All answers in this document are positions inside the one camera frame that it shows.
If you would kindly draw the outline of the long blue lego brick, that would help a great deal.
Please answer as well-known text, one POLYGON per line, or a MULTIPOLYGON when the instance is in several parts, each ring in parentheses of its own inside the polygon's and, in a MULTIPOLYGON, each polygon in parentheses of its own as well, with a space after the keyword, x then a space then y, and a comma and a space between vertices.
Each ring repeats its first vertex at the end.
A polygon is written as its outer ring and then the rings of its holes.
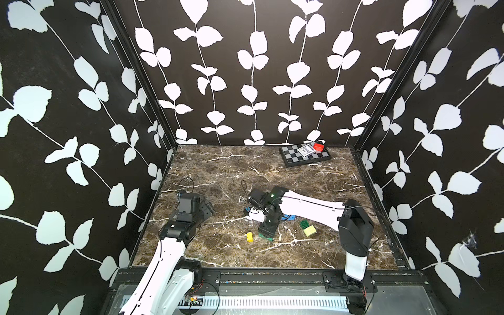
POLYGON ((295 215, 283 215, 283 216, 282 216, 282 218, 281 218, 281 220, 282 220, 282 221, 286 221, 286 220, 287 220, 287 221, 289 221, 289 220, 290 220, 290 221, 293 221, 293 220, 295 220, 295 219, 296 219, 296 216, 295 216, 295 215))

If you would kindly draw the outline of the long green lego brick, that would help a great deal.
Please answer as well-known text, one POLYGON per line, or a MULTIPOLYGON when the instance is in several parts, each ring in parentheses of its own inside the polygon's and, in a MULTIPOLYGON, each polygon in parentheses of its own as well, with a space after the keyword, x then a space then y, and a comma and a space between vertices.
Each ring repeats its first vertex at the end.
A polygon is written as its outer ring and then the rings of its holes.
POLYGON ((263 234, 259 234, 259 237, 260 237, 260 238, 263 238, 263 239, 265 239, 265 240, 268 240, 268 241, 270 241, 270 242, 274 241, 274 239, 273 239, 273 238, 270 238, 270 237, 264 236, 263 234))

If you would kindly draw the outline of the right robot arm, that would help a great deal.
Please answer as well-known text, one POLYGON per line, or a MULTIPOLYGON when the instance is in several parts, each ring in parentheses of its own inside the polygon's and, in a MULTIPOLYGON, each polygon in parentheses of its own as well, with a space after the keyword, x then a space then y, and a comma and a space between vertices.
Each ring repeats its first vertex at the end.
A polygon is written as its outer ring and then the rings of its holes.
POLYGON ((260 223, 258 233, 266 239, 274 238, 284 218, 300 217, 335 230, 345 251, 345 275, 356 282, 364 279, 375 224, 357 201, 318 200, 281 186, 270 192, 253 189, 247 201, 244 215, 260 223))

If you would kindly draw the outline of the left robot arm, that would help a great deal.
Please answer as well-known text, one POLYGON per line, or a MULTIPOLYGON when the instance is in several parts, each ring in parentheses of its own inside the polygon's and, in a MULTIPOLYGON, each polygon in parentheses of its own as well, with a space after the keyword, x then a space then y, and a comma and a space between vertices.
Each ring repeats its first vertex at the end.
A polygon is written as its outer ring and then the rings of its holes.
POLYGON ((173 314, 186 292, 202 279, 202 264, 185 259, 188 244, 215 210, 206 197, 181 190, 176 209, 159 233, 152 260, 120 314, 173 314))

